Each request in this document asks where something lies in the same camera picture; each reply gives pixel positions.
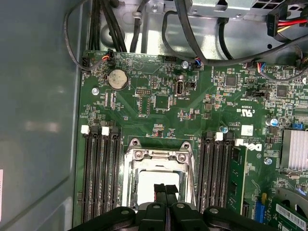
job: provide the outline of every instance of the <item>white label sticker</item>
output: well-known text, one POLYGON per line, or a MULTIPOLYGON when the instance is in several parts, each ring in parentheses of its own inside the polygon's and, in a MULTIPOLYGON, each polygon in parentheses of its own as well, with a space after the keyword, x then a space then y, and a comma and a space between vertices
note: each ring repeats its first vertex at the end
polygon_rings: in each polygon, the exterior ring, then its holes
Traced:
POLYGON ((254 126, 253 125, 242 125, 241 135, 242 136, 253 136, 254 126))
POLYGON ((280 206, 279 204, 276 204, 276 211, 283 215, 285 218, 287 218, 289 221, 293 222, 295 225, 300 227, 302 230, 306 231, 306 222, 304 222, 302 219, 298 218, 297 216, 290 213, 288 210, 280 206))
POLYGON ((2 188, 3 188, 3 169, 0 169, 0 221, 2 211, 2 188))

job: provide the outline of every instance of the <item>silver heatsink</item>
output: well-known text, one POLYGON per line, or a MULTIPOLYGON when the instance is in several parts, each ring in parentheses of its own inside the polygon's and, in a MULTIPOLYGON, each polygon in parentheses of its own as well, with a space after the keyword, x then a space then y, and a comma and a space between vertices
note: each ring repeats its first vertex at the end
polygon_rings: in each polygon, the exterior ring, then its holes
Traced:
POLYGON ((284 168, 296 171, 307 170, 308 131, 283 131, 281 163, 284 168))

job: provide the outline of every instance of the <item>black ram slot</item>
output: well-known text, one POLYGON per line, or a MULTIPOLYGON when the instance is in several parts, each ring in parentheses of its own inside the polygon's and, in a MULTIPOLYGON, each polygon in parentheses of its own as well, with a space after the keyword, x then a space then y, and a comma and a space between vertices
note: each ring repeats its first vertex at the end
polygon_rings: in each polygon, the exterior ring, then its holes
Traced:
POLYGON ((118 165, 119 165, 119 155, 120 155, 120 135, 118 132, 118 128, 113 128, 112 136, 111 136, 111 148, 110 148, 110 156, 113 160, 111 163, 112 166, 112 175, 111 175, 111 209, 116 208, 117 203, 117 193, 118 193, 118 165))
POLYGON ((82 208, 82 219, 83 222, 87 222, 92 219, 92 193, 93 193, 93 158, 95 155, 95 148, 97 146, 98 139, 96 135, 90 133, 86 137, 86 148, 85 148, 85 166, 84 166, 84 187, 83 187, 83 198, 84 205, 82 208))
POLYGON ((214 159, 213 159, 213 177, 211 187, 211 201, 210 206, 220 206, 220 184, 222 183, 221 175, 223 171, 223 141, 216 141, 214 147, 214 159))
POLYGON ((101 200, 102 200, 102 135, 96 135, 95 157, 94 159, 94 182, 93 182, 93 217, 101 214, 101 200))
POLYGON ((211 181, 212 165, 214 151, 214 140, 211 132, 206 133, 206 137, 202 137, 200 147, 200 165, 199 165, 199 187, 197 207, 200 212, 203 212, 208 203, 210 195, 209 185, 211 181))
POLYGON ((220 207, 225 207, 227 203, 227 185, 230 172, 230 161, 232 156, 234 142, 225 141, 223 145, 221 181, 219 185, 219 204, 220 207))
POLYGON ((103 169, 102 169, 102 179, 103 179, 103 188, 102 188, 102 212, 105 213, 108 211, 108 180, 109 180, 109 166, 110 166, 110 136, 103 136, 103 169))

